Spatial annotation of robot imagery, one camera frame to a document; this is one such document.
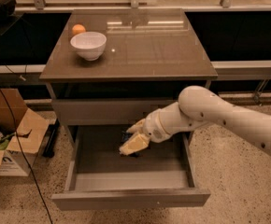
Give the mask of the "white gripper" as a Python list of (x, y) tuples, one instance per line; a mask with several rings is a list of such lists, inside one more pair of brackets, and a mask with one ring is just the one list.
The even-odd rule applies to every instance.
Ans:
[(157, 109), (149, 113), (145, 119), (141, 119), (136, 124), (127, 129), (131, 133), (131, 138), (119, 147), (122, 155), (143, 150), (149, 146), (149, 142), (162, 143), (171, 137), (161, 123), (161, 110)]

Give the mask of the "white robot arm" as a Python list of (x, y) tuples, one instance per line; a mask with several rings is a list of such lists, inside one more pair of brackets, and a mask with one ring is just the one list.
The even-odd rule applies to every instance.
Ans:
[(232, 105), (212, 91), (189, 86), (178, 100), (149, 113), (127, 132), (131, 137), (120, 147), (122, 155), (143, 150), (149, 143), (162, 143), (176, 133), (191, 132), (215, 123), (271, 156), (271, 116)]

